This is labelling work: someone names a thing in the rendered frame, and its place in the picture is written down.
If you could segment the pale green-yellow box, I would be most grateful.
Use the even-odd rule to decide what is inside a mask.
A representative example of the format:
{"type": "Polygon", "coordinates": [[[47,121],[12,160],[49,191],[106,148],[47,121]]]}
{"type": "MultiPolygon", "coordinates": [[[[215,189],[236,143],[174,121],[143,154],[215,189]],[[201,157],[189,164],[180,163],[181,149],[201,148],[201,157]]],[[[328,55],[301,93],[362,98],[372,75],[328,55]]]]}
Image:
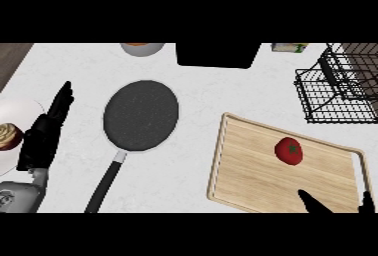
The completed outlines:
{"type": "Polygon", "coordinates": [[[291,52],[291,53],[301,53],[307,48],[307,43],[273,43],[272,44],[272,51],[273,52],[291,52]]]}

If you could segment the wooden tray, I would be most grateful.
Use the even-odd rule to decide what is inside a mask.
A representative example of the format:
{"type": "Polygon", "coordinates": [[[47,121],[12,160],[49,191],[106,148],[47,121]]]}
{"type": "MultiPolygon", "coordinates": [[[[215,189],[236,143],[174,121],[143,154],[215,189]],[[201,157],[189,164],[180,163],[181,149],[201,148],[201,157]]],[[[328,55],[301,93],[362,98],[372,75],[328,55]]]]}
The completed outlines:
{"type": "Polygon", "coordinates": [[[264,125],[236,115],[221,116],[207,188],[210,200],[248,212],[300,213],[305,210],[298,191],[331,211],[356,212],[362,190],[354,171],[362,171],[365,190],[372,190],[365,153],[308,136],[264,125]],[[303,161],[283,163],[274,145],[298,141],[303,161]]]}

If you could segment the black appliance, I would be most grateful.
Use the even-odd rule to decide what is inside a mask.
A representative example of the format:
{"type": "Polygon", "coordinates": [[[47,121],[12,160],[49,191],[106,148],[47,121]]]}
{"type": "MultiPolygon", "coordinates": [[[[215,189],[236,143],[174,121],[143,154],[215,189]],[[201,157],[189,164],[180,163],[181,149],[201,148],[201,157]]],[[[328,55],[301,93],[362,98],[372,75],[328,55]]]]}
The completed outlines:
{"type": "Polygon", "coordinates": [[[248,69],[260,43],[177,43],[177,64],[181,66],[248,69]]]}

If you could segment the brown frosted cupcake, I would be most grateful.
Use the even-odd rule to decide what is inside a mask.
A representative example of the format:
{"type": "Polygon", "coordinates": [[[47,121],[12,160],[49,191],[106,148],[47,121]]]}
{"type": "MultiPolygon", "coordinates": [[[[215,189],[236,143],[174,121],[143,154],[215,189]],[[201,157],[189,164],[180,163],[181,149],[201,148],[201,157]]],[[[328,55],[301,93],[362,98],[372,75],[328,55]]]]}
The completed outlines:
{"type": "Polygon", "coordinates": [[[12,123],[0,124],[0,151],[12,150],[21,143],[23,133],[12,123]]]}

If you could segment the red tomato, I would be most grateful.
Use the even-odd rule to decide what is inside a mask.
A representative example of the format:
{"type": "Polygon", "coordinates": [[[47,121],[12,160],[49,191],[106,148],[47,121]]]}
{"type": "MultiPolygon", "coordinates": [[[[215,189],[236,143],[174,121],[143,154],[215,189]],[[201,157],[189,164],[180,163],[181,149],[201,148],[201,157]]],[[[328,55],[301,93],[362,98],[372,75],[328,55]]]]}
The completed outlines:
{"type": "Polygon", "coordinates": [[[303,150],[298,141],[285,137],[274,145],[274,155],[288,165],[298,165],[303,161],[303,150]]]}

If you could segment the grey bowl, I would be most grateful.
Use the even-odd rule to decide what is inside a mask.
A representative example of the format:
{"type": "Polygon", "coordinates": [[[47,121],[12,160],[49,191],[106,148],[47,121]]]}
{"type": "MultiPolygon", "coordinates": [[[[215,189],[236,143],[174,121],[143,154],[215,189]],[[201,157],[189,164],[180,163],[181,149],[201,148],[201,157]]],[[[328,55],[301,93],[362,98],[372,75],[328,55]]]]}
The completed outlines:
{"type": "Polygon", "coordinates": [[[122,50],[134,57],[147,57],[153,55],[164,47],[162,43],[146,43],[143,45],[121,44],[122,50]]]}

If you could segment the white plate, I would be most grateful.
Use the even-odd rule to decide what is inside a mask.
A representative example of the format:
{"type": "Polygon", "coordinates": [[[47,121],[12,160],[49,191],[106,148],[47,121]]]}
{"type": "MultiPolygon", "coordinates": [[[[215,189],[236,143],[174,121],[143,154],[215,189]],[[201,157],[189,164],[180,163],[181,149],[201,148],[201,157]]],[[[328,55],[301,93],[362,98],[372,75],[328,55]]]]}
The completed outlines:
{"type": "MultiPolygon", "coordinates": [[[[43,113],[43,106],[35,100],[0,97],[0,125],[12,123],[25,132],[43,113]]],[[[19,151],[21,145],[10,150],[0,151],[0,176],[16,167],[19,151]]]]}

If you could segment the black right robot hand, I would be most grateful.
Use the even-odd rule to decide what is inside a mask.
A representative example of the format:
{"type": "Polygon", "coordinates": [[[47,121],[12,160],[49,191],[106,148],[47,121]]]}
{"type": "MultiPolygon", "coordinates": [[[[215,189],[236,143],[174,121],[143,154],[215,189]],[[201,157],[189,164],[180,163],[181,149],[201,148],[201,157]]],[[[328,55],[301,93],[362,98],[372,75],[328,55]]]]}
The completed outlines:
{"type": "MultiPolygon", "coordinates": [[[[331,213],[331,210],[326,208],[326,206],[317,201],[317,199],[304,190],[298,190],[298,196],[304,203],[304,207],[308,213],[316,213],[316,214],[331,213]]],[[[357,207],[357,211],[360,214],[370,214],[375,212],[375,204],[373,204],[370,193],[367,191],[363,192],[362,205],[357,207]]]]}

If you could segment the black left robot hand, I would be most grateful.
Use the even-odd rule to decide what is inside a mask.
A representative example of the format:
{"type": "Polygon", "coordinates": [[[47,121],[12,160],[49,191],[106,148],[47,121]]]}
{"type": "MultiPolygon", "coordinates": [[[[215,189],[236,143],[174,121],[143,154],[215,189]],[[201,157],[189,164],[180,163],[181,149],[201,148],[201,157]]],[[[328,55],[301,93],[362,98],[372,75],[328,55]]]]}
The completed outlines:
{"type": "Polygon", "coordinates": [[[71,82],[66,81],[52,102],[49,111],[38,116],[31,128],[25,131],[16,170],[50,167],[53,162],[60,129],[74,102],[71,82]]]}

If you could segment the black frying pan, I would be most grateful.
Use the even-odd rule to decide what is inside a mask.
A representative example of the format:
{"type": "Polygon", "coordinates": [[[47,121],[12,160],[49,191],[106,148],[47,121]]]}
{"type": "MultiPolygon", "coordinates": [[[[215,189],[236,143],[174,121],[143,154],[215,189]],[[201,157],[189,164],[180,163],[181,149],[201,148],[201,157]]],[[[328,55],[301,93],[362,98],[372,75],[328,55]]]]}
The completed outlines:
{"type": "Polygon", "coordinates": [[[128,152],[143,152],[167,140],[178,120],[178,101],[171,89],[153,80],[125,85],[103,111],[103,132],[116,155],[91,195],[85,213],[96,213],[128,152]]]}

